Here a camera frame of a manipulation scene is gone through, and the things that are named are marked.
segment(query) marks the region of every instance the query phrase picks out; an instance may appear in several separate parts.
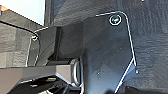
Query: screw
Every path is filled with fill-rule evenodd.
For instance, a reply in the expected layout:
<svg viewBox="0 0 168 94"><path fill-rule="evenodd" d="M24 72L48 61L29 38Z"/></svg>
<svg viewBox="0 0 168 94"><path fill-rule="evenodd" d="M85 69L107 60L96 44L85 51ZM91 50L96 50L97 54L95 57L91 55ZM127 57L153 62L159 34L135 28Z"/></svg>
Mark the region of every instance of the screw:
<svg viewBox="0 0 168 94"><path fill-rule="evenodd" d="M109 21L112 25L119 25L121 22L121 17L120 15L113 15L110 17Z"/></svg>
<svg viewBox="0 0 168 94"><path fill-rule="evenodd" d="M36 41L38 37L36 35L32 35L31 38L32 38L33 41Z"/></svg>

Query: floor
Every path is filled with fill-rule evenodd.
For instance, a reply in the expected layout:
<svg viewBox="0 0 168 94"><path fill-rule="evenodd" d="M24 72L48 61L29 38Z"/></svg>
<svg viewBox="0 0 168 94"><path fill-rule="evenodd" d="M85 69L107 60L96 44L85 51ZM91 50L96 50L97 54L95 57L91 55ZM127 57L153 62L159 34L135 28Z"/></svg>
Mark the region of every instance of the floor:
<svg viewBox="0 0 168 94"><path fill-rule="evenodd" d="M35 31L39 24L11 11L2 12L0 20ZM0 68L25 67L31 34L0 23Z"/></svg>
<svg viewBox="0 0 168 94"><path fill-rule="evenodd" d="M167 0L51 0L50 24L65 26L100 13L125 12L139 73L123 84L121 92L128 85L168 93L167 4Z"/></svg>

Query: black metal plate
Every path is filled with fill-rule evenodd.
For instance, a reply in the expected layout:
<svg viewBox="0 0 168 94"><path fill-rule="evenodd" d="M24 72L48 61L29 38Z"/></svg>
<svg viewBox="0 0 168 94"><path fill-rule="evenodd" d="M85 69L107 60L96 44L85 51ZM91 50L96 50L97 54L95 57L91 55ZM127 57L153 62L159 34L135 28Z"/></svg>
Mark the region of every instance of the black metal plate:
<svg viewBox="0 0 168 94"><path fill-rule="evenodd" d="M120 15L122 21L112 26L109 19ZM86 94L115 91L133 58L127 19L123 13L109 13L83 22L85 54L84 82Z"/></svg>

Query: screw head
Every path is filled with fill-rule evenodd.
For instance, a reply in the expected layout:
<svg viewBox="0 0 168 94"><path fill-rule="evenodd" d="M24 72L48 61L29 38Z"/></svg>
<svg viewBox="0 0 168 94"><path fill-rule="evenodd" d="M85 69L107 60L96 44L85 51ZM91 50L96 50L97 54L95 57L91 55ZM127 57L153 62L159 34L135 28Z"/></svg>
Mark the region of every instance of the screw head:
<svg viewBox="0 0 168 94"><path fill-rule="evenodd" d="M32 40L34 40L34 41L36 41L37 40L37 36L35 36L35 35L32 35Z"/></svg>
<svg viewBox="0 0 168 94"><path fill-rule="evenodd" d="M109 22L112 25L119 25L121 23L121 16L120 15L113 15L110 17Z"/></svg>

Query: white wall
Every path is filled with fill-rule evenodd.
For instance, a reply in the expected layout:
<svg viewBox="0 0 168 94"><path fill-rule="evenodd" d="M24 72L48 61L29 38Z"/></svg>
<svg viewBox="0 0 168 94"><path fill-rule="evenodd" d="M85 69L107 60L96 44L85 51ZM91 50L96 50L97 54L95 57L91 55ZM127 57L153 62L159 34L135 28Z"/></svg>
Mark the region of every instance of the white wall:
<svg viewBox="0 0 168 94"><path fill-rule="evenodd" d="M40 25L44 24L45 0L0 0L0 5Z"/></svg>

